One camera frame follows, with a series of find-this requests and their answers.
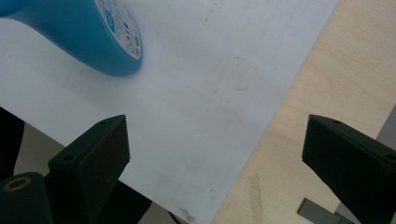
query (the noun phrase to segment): light wood tabletop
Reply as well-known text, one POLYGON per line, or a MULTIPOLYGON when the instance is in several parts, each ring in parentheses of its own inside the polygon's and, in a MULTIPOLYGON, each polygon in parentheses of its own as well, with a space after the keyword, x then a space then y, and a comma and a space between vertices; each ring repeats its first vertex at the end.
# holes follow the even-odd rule
POLYGON ((376 138, 396 102, 396 1, 340 0, 215 224, 310 223, 304 198, 339 200, 301 159, 309 114, 376 138))

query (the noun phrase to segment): bottle label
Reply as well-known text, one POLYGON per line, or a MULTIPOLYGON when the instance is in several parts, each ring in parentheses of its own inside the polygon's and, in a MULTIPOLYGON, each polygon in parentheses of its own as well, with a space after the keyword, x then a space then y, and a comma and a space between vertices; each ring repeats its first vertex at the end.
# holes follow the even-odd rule
POLYGON ((122 48, 135 59, 141 55, 139 32, 136 23, 121 0, 95 0, 108 29, 122 48))

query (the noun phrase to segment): paper sheet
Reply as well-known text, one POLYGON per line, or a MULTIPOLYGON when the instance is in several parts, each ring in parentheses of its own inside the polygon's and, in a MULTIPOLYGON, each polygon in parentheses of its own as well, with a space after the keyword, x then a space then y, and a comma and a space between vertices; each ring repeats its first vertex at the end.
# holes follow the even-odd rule
POLYGON ((63 145, 126 114, 121 180, 190 223, 209 223, 336 0, 128 0, 141 69, 108 77, 0 20, 0 106, 63 145))

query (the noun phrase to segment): blue bottle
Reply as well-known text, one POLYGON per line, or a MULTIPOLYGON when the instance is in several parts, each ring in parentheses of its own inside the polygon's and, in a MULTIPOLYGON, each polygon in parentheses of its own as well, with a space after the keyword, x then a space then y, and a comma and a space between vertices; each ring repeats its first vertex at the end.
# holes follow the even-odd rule
POLYGON ((110 76, 141 63, 140 36, 121 0, 0 0, 0 18, 20 21, 110 76))

